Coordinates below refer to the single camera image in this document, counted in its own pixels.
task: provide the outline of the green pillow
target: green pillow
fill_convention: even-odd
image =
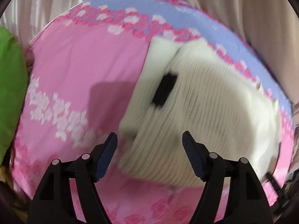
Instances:
[[[22,49],[12,34],[0,27],[0,164],[16,131],[27,82]]]

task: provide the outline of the white knitted garment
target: white knitted garment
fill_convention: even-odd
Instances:
[[[151,45],[149,53],[156,54],[156,58],[164,54],[166,63],[179,47],[174,46],[169,55],[170,44],[174,45],[160,39],[155,44],[157,50],[151,50]],[[182,146],[186,130],[196,142],[222,158],[246,157],[260,180],[267,171],[274,170],[281,132],[277,100],[265,97],[260,85],[257,87],[224,64],[204,39],[183,45],[166,71],[153,69],[156,62],[150,58],[154,56],[148,54],[144,66],[148,71],[141,75],[129,105],[135,111],[127,111],[121,122],[120,130],[129,141],[119,163],[124,172],[171,185],[202,185]],[[168,72],[178,78],[164,106],[156,108],[150,102],[163,74]],[[151,80],[140,84],[145,74],[158,74],[160,80],[153,80],[154,87]],[[140,100],[144,101],[144,108],[140,108]],[[136,127],[126,127],[139,113]]]

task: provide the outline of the green fabric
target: green fabric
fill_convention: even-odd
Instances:
[[[12,34],[0,27],[0,164],[16,131],[27,82],[22,49]]]

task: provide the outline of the cream sweater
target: cream sweater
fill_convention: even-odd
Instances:
[[[151,105],[164,74],[178,76],[161,108]],[[182,133],[222,158],[246,157],[260,180],[273,171],[280,142],[277,100],[224,64],[204,39],[185,45],[153,38],[120,131],[128,149],[119,167],[140,179],[199,186]]]

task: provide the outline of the round metal joint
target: round metal joint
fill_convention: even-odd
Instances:
[[[54,159],[53,161],[52,161],[52,164],[53,165],[57,165],[59,163],[59,159]]]
[[[87,160],[88,158],[90,158],[90,155],[88,153],[82,155],[82,159]]]
[[[248,163],[247,158],[242,157],[242,158],[241,158],[241,163],[244,163],[244,164]]]
[[[215,152],[211,152],[209,156],[210,156],[210,158],[213,158],[213,159],[216,159],[218,157],[217,153],[215,153]]]

